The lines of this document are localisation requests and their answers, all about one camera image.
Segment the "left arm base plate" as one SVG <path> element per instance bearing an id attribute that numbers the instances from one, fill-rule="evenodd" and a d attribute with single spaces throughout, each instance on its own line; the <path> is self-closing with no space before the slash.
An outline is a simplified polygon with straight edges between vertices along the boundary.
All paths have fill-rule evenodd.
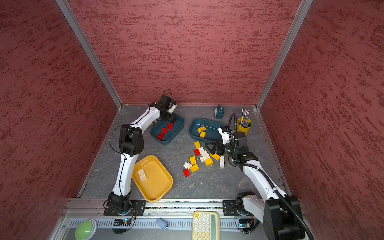
<path id="1" fill-rule="evenodd" d="M 122 205 L 114 205 L 111 201 L 105 201 L 104 216 L 142 216 L 146 207 L 147 201 L 145 200 L 130 200 L 123 201 Z"/>

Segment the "red lego bottom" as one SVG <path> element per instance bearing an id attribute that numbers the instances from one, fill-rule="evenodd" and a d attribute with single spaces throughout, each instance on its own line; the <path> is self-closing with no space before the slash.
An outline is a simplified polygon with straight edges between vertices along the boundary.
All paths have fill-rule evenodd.
<path id="1" fill-rule="evenodd" d="M 184 174 L 184 177 L 185 177 L 185 178 L 189 177 L 189 176 L 190 176 L 190 171 L 189 171 L 189 169 L 184 169 L 184 170 L 183 170 L 183 174 Z"/>

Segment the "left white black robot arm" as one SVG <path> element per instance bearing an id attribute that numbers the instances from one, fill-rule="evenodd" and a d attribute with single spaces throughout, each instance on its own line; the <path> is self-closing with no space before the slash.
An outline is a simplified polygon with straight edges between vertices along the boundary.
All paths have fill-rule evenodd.
<path id="1" fill-rule="evenodd" d="M 131 180 L 136 161 L 145 146 L 143 133 L 155 120 L 174 123 L 177 117 L 174 113 L 176 108 L 177 102 L 163 94 L 157 103 L 149 104 L 136 120 L 120 127 L 119 149 L 114 152 L 120 154 L 121 161 L 115 185 L 105 202 L 106 210 L 114 211 L 120 216 L 134 213 L 130 201 Z"/>

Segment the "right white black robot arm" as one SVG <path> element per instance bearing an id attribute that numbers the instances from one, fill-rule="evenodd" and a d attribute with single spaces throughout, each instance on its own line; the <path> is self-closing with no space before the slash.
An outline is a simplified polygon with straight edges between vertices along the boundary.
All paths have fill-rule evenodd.
<path id="1" fill-rule="evenodd" d="M 207 143 L 206 147 L 211 154 L 226 155 L 229 163 L 239 168 L 254 184 L 259 196 L 251 192 L 238 194 L 237 209 L 240 213 L 252 214 L 263 225 L 269 240 L 314 238 L 303 220 L 300 201 L 273 182 L 256 155 L 249 150 L 246 137 Z"/>

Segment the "red lego long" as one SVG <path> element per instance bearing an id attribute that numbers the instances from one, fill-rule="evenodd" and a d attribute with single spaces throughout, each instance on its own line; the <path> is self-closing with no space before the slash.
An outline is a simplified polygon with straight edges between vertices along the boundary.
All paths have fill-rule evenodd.
<path id="1" fill-rule="evenodd" d="M 165 134 L 164 133 L 159 133 L 159 135 L 157 136 L 157 139 L 162 141 L 163 138 L 164 138 Z"/>

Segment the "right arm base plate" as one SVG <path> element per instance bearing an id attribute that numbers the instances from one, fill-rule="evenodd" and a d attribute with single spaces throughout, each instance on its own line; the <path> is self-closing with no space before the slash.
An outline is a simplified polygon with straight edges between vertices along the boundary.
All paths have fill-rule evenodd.
<path id="1" fill-rule="evenodd" d="M 242 201 L 223 200 L 224 216 L 248 216 L 250 213 L 244 209 Z"/>

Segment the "white lego long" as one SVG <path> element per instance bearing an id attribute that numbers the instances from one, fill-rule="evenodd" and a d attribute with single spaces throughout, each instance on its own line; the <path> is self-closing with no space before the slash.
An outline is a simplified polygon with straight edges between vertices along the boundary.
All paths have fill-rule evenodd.
<path id="1" fill-rule="evenodd" d="M 141 182 L 148 179 L 146 174 L 145 174 L 145 171 L 143 169 L 138 170 L 138 175 L 139 175 Z"/>

